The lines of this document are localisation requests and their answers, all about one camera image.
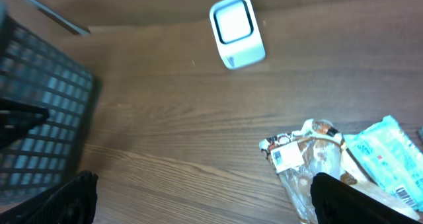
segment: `wet wipes package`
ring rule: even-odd
[[[423,211],[423,155],[392,117],[386,116],[345,142],[379,187]]]

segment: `food package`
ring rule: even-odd
[[[419,218],[410,207],[368,180],[347,152],[342,134],[329,121],[307,120],[301,131],[270,137],[259,146],[278,173],[302,223],[318,223],[310,187],[319,172],[341,180],[412,219]]]
[[[415,210],[423,211],[423,155],[398,122],[386,116],[346,145],[376,184]]]

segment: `barcode sticker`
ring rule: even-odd
[[[397,193],[397,196],[406,204],[409,205],[410,207],[414,207],[416,205],[416,203],[414,202],[414,200],[410,197],[410,195],[408,194],[408,192],[405,190],[404,187],[399,187],[397,188],[397,190],[395,191]]]
[[[277,173],[304,164],[296,141],[271,150],[270,155]]]

